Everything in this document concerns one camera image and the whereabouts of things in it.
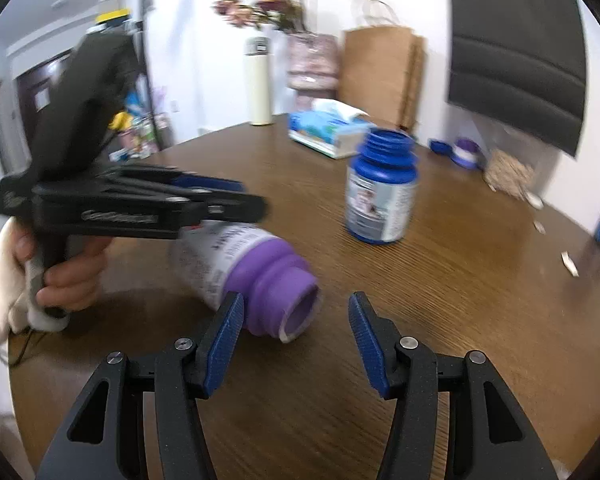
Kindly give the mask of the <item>person's left hand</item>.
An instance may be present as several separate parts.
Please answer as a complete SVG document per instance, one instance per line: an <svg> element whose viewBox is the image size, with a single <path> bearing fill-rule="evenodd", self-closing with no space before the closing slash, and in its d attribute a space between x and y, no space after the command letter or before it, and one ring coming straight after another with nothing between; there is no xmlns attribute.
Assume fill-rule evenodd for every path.
<svg viewBox="0 0 600 480"><path fill-rule="evenodd" d="M44 286L35 295L36 304L41 308L58 307L70 312L91 307L99 294L111 242L110 237L88 236L82 252L46 270Z"/></svg>

